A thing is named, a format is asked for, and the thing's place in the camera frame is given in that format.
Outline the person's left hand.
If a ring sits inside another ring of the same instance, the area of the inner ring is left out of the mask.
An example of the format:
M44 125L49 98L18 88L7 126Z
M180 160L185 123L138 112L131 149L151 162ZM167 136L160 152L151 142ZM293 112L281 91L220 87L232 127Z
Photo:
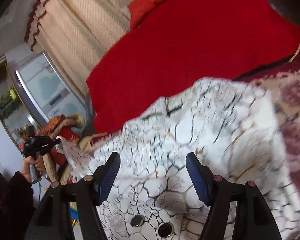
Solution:
M31 156L29 156L23 160L20 174L29 183L32 183L32 176L31 176L31 168L32 167L34 167L36 169L36 171L38 171L40 173L41 176L45 174L45 166L44 166L44 162L43 162L43 157L41 155L39 155L36 160L34 160Z

